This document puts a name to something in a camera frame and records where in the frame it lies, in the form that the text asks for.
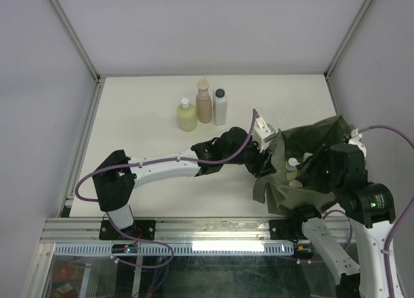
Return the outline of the olive green canvas bag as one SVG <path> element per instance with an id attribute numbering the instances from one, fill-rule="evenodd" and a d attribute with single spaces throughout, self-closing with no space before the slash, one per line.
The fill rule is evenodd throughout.
<path id="1" fill-rule="evenodd" d="M 299 171 L 296 180 L 303 187 L 290 187 L 285 164 L 289 158 L 302 162 L 304 153 L 313 154 L 322 144 L 342 143 L 351 129 L 354 126 L 337 114 L 314 124 L 280 130 L 270 143 L 272 165 L 276 173 L 256 179 L 252 190 L 253 200 L 266 204 L 269 213 L 283 216 L 301 206 L 314 206 L 320 213 L 335 206 L 337 199 L 332 192 L 314 190 L 304 178 L 299 177 Z"/>

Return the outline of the yellow-green lotion bottle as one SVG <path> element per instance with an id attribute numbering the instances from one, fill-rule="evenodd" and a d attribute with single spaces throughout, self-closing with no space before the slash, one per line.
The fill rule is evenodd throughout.
<path id="1" fill-rule="evenodd" d="M 197 126 L 197 113 L 194 104 L 182 97 L 177 107 L 178 125 L 184 132 L 191 132 Z"/>

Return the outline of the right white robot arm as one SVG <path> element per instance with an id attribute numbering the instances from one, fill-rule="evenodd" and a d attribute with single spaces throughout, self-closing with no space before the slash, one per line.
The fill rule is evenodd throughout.
<path id="1" fill-rule="evenodd" d="M 368 180 L 365 154 L 357 145 L 322 145 L 300 165 L 299 178 L 322 193 L 333 193 L 349 220 L 357 244 L 352 260 L 325 226 L 316 207 L 295 208 L 289 230 L 305 237 L 326 263 L 337 297 L 402 297 L 391 233 L 397 227 L 393 195 Z"/>

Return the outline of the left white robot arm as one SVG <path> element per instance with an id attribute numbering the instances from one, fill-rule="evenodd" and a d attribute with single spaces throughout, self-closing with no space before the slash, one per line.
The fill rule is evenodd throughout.
<path id="1" fill-rule="evenodd" d="M 136 229 L 128 205 L 134 189 L 169 178 L 210 175 L 227 164 L 243 165 L 256 178 L 275 173 L 268 148 L 275 136 L 272 129 L 246 132 L 232 127 L 218 138 L 172 155 L 133 160 L 124 150 L 114 151 L 92 176 L 100 209 L 113 222 L 113 231 L 128 239 Z"/>

